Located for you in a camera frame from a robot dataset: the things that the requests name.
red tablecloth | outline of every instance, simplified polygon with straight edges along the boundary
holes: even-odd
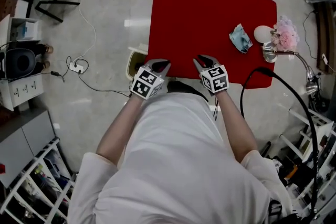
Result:
[[[274,64],[264,61],[253,32],[259,25],[272,27],[276,21],[277,7],[272,0],[153,0],[146,60],[168,59],[172,63],[168,76],[199,79],[193,58],[210,55],[224,64],[230,83],[244,84],[254,68],[274,69]],[[246,54],[229,39],[238,24],[253,42]],[[256,73],[247,88],[265,88],[271,82]]]

white shirt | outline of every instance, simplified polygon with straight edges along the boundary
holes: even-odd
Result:
[[[84,155],[68,222],[261,223],[270,199],[291,202],[271,160],[257,151],[238,163],[203,98],[168,93],[151,98],[119,170]]]

concrete floor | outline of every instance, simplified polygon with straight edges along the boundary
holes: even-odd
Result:
[[[153,0],[72,1],[81,2],[82,13],[97,32],[96,46],[84,57],[89,61],[90,68],[82,78],[97,89],[127,91],[130,82],[125,76],[130,53],[128,46],[148,44]],[[303,0],[274,1],[277,3],[278,16],[287,15],[297,26],[301,37],[298,51],[308,64],[315,67],[316,62],[310,58],[304,41],[305,32],[302,26],[308,13],[313,10],[312,6]],[[77,8],[71,7],[64,12],[62,24],[56,24],[49,18],[42,20],[43,41],[55,48],[55,52],[49,57],[52,61],[50,70],[64,73],[66,64],[62,61],[65,61],[67,56],[74,59],[82,55],[93,44],[94,31],[81,17]],[[125,20],[147,20],[148,23],[125,27]],[[316,56],[317,29],[314,15],[307,19],[305,26],[307,41],[313,56]],[[306,76],[305,69],[298,59],[287,56],[278,58],[275,72],[297,91],[302,92]],[[183,81],[204,91],[198,81]],[[71,168],[78,170],[83,154],[96,150],[101,137],[127,98],[116,93],[92,91],[73,72],[66,75],[65,83],[60,78],[50,75],[44,76],[44,82],[45,94],[40,98],[48,106],[52,121],[60,126],[56,133],[61,139],[61,147]],[[228,90],[238,106],[241,88],[241,85],[231,84]],[[288,116],[288,108],[292,106],[298,106],[297,101],[276,80],[273,80],[271,87],[267,89],[246,91],[246,120],[260,145],[276,139],[288,126],[294,124],[293,119]]]

